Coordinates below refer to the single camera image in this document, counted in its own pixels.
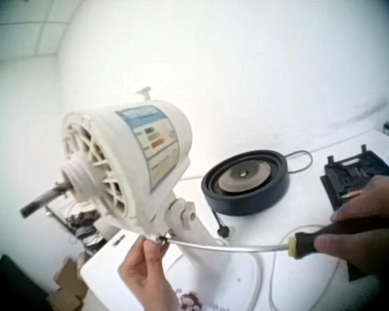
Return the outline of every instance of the screwdriver shaft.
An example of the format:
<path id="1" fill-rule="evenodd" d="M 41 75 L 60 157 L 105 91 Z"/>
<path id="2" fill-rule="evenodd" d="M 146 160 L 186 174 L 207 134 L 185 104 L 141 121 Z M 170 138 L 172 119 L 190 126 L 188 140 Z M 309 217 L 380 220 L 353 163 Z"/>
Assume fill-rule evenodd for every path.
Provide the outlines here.
<path id="1" fill-rule="evenodd" d="M 220 245 L 203 245 L 197 243 L 183 242 L 173 238 L 161 238 L 171 244 L 185 246 L 188 248 L 203 249 L 206 251 L 223 251 L 226 253 L 268 253 L 273 251 L 287 251 L 287 244 L 273 245 L 273 246 L 220 246 Z"/>

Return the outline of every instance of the black rubber pulley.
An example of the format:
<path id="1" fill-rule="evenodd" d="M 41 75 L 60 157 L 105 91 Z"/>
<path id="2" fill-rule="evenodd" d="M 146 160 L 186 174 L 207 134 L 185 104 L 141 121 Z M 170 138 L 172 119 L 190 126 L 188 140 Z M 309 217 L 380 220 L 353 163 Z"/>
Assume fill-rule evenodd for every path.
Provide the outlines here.
<path id="1" fill-rule="evenodd" d="M 213 167 L 202 191 L 217 213 L 244 216 L 275 204 L 287 191 L 287 160 L 279 152 L 256 150 L 235 155 Z"/>

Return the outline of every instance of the hand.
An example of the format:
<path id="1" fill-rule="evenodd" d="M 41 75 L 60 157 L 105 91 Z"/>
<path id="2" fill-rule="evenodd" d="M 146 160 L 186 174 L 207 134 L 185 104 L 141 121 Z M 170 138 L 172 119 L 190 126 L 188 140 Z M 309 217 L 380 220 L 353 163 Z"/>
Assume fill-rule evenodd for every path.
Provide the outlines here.
<path id="1" fill-rule="evenodd" d="M 131 247 L 118 273 L 145 311 L 175 311 L 178 300 L 167 282 L 161 260 L 168 244 L 155 244 L 139 237 Z"/>
<path id="2" fill-rule="evenodd" d="M 331 221 L 370 216 L 389 218 L 389 177 L 372 178 L 358 197 L 332 215 Z M 364 272 L 381 271 L 389 265 L 389 229 L 357 235 L 322 235 L 314 246 L 319 252 L 344 259 Z"/>

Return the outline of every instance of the white wall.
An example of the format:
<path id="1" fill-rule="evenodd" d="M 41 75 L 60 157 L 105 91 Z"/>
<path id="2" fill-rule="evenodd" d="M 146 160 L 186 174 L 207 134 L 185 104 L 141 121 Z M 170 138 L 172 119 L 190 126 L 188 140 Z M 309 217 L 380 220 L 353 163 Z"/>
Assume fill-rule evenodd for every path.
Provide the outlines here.
<path id="1" fill-rule="evenodd" d="M 26 220 L 19 213 L 61 180 L 58 88 L 54 57 L 0 64 L 0 255 L 46 290 L 56 289 L 52 277 L 63 259 L 82 251 L 43 210 Z"/>
<path id="2" fill-rule="evenodd" d="M 188 175 L 314 150 L 389 119 L 389 3 L 87 0 L 62 45 L 69 109 L 153 87 L 194 132 Z"/>

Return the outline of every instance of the sticker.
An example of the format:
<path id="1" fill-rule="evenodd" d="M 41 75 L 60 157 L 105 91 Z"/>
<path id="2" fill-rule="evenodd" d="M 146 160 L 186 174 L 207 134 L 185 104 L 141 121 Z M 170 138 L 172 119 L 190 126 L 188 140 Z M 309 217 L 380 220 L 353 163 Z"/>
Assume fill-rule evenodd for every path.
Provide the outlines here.
<path id="1" fill-rule="evenodd" d="M 132 130 L 144 155 L 152 192 L 176 167 L 180 145 L 173 124 L 155 106 L 116 111 Z"/>

